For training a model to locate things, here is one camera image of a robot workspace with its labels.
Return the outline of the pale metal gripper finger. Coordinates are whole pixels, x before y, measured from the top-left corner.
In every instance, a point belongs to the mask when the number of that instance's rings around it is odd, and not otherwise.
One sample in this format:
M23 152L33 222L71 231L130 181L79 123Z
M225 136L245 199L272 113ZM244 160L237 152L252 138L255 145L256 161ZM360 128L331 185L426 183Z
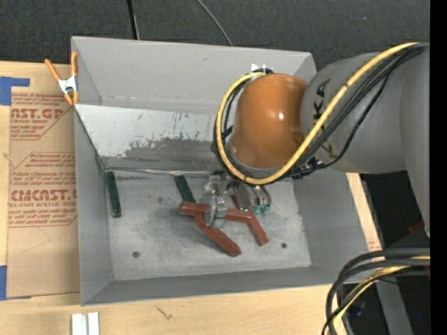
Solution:
M227 204L223 197L212 197L210 210L205 212L205 224L211 228L222 228L226 220Z
M208 205L223 205L224 198L221 193L222 177L219 174L212 174L203 184L203 193L200 201Z

